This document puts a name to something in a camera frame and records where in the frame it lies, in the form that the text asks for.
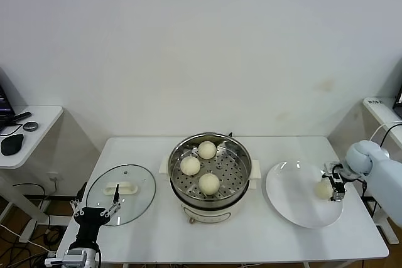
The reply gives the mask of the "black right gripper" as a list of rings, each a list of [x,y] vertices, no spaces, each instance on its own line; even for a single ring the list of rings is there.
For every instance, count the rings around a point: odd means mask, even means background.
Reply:
[[[330,175],[323,173],[321,177],[321,182],[331,184],[333,188],[331,200],[332,201],[342,201],[345,196],[345,179],[341,175],[343,171],[343,166],[341,164],[334,164],[330,168]]]

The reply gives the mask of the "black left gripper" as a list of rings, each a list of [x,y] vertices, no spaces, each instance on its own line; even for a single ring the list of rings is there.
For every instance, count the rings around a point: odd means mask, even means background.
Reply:
[[[70,201],[75,222],[79,225],[77,241],[95,242],[101,226],[107,223],[106,217],[112,217],[121,208],[119,183],[116,185],[111,206],[108,209],[101,207],[85,207],[81,202],[84,197],[87,182],[78,190],[76,197]]]

